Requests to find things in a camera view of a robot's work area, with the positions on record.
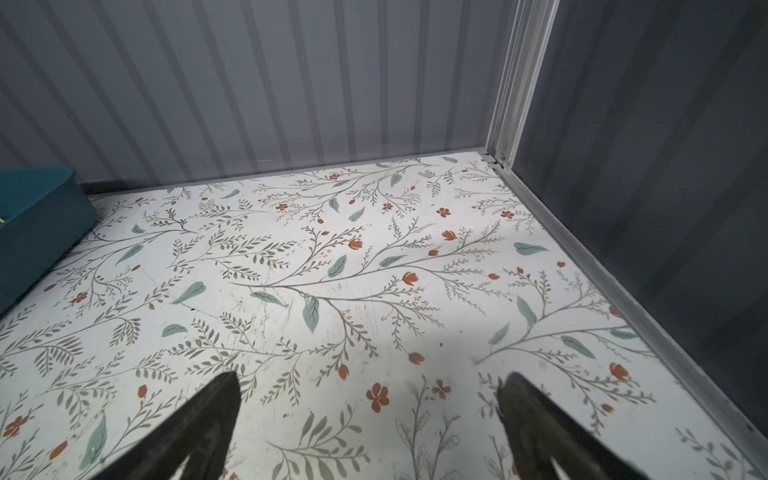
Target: black object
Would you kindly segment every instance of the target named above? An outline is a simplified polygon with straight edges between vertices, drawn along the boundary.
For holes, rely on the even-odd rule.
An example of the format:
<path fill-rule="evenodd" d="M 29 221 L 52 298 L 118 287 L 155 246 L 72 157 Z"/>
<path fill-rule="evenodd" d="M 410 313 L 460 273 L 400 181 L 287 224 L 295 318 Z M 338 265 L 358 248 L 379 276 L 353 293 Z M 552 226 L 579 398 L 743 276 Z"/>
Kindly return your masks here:
<path fill-rule="evenodd" d="M 94 480 L 170 478 L 189 457 L 182 480 L 217 480 L 240 411 L 234 372 L 222 373 Z"/>
<path fill-rule="evenodd" d="M 533 386 L 512 373 L 496 391 L 498 417 L 523 480 L 553 480 L 552 460 L 574 480 L 647 480 Z"/>

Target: dark object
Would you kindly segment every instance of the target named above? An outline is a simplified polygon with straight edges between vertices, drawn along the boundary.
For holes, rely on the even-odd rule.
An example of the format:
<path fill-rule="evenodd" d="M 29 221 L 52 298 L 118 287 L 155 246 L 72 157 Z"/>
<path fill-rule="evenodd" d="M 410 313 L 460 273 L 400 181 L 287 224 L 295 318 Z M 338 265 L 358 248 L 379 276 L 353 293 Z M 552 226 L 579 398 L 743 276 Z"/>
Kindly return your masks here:
<path fill-rule="evenodd" d="M 512 373 L 496 391 L 512 457 L 523 480 L 558 478 L 552 460 L 574 480 L 647 480 L 598 442 L 524 376 Z"/>
<path fill-rule="evenodd" d="M 0 172 L 0 314 L 93 226 L 69 167 Z"/>
<path fill-rule="evenodd" d="M 237 375 L 222 373 L 93 480 L 170 478 L 187 456 L 182 480 L 217 480 L 239 411 Z"/>

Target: teal plastic bin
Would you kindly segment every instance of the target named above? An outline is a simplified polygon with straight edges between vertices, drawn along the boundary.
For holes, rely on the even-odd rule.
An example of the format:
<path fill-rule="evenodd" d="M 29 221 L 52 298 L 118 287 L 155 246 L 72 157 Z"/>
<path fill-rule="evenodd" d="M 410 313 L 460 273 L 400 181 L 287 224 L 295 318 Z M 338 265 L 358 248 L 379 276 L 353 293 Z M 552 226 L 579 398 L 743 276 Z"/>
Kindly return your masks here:
<path fill-rule="evenodd" d="M 88 232 L 96 209 L 69 167 L 0 171 L 0 316 Z"/>

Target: floral patterned floor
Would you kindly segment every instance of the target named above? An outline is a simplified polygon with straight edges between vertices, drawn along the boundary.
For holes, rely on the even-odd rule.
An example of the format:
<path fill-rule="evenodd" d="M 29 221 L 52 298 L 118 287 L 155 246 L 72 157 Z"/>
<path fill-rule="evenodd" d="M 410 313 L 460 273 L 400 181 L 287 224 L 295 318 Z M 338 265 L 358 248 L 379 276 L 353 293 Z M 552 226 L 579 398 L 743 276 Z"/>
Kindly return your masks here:
<path fill-rule="evenodd" d="M 651 478 L 759 478 L 475 153 L 96 204 L 0 323 L 0 480 L 90 477 L 227 370 L 230 479 L 514 478 L 515 370 Z"/>

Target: corrugated metal wall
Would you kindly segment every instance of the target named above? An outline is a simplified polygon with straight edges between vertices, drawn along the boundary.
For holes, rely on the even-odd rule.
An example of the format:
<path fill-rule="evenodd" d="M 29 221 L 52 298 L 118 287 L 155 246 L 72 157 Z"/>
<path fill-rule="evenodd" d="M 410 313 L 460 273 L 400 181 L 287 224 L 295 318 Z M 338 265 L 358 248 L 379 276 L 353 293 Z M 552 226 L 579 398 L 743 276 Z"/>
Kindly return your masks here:
<path fill-rule="evenodd" d="M 766 13 L 564 0 L 512 169 L 768 433 Z"/>
<path fill-rule="evenodd" d="M 0 168 L 71 165 L 110 190 L 483 145 L 514 14 L 512 0 L 3 0 Z"/>

